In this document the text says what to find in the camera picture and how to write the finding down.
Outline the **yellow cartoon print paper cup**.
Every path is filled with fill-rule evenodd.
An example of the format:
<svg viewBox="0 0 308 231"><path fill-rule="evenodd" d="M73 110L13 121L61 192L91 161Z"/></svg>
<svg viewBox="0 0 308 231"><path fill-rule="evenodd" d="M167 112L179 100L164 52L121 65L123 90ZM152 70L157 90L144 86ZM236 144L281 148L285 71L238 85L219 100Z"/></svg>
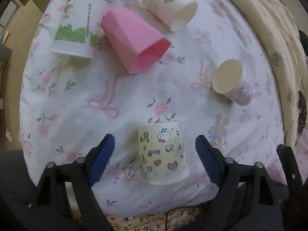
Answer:
<svg viewBox="0 0 308 231"><path fill-rule="evenodd" d="M151 185L169 185L189 175L178 121L138 127L139 178Z"/></svg>

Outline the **pink kitty print paper cup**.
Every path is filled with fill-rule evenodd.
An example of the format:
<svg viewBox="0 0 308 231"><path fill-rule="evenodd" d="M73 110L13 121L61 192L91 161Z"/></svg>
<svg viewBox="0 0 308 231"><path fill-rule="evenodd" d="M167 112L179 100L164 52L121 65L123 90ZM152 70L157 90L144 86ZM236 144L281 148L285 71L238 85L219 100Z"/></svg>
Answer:
<svg viewBox="0 0 308 231"><path fill-rule="evenodd" d="M253 81L249 70L237 59L226 60L212 74L213 90L240 106L253 100Z"/></svg>

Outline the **pink faceted paper cup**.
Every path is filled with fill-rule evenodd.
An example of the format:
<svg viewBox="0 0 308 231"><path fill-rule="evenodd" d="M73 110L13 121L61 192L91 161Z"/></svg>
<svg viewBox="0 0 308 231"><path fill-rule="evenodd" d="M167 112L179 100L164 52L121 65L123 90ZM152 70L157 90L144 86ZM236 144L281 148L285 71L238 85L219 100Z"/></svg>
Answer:
<svg viewBox="0 0 308 231"><path fill-rule="evenodd" d="M129 74L147 71L171 46L162 33L125 7L108 10L101 28Z"/></svg>

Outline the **white cup green grass print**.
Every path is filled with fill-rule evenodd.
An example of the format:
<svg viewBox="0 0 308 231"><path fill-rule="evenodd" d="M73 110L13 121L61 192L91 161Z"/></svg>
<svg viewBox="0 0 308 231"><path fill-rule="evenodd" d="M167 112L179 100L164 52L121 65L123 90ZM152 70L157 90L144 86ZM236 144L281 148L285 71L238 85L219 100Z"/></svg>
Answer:
<svg viewBox="0 0 308 231"><path fill-rule="evenodd" d="M91 59L107 10L105 0L70 0L50 52Z"/></svg>

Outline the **white cup green dots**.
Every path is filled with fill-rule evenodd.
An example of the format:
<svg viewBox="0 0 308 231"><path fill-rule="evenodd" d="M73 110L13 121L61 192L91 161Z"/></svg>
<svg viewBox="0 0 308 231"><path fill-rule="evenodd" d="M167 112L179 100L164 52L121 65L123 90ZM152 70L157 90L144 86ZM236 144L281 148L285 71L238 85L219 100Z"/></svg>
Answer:
<svg viewBox="0 0 308 231"><path fill-rule="evenodd" d="M142 0L144 7L172 32L184 28L195 16L198 3L191 0Z"/></svg>

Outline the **white floral bed sheet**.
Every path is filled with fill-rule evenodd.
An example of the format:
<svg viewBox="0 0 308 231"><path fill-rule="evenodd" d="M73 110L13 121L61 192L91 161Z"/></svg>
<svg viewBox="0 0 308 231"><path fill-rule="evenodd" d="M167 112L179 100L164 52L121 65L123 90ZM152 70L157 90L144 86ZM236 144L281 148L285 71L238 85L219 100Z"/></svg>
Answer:
<svg viewBox="0 0 308 231"><path fill-rule="evenodd" d="M275 78L254 30L229 0L191 0L197 12L176 32L142 0L107 0L172 43L162 60L140 74L127 73L106 38L98 40L90 60L51 53L67 1L50 1L23 72L19 139L33 183L48 162L71 163L106 134L115 137L115 150L93 186L106 214L158 213L214 198L217 186L195 151L198 135L238 163L262 162L271 179L285 182L276 154L284 132ZM213 90L213 71L229 59L239 60L253 77L254 97L247 106ZM190 173L182 182L151 186L138 178L137 128L169 121L180 124Z"/></svg>

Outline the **cream bear print duvet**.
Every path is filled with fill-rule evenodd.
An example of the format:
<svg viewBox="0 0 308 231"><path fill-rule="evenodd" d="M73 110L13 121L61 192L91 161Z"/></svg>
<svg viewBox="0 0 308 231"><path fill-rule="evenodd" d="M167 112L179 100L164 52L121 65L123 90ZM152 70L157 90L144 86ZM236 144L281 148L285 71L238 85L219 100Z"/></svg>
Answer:
<svg viewBox="0 0 308 231"><path fill-rule="evenodd" d="M230 0L247 19L266 51L279 92L285 144L299 135L300 97L307 99L307 63L298 28L280 0Z"/></svg>

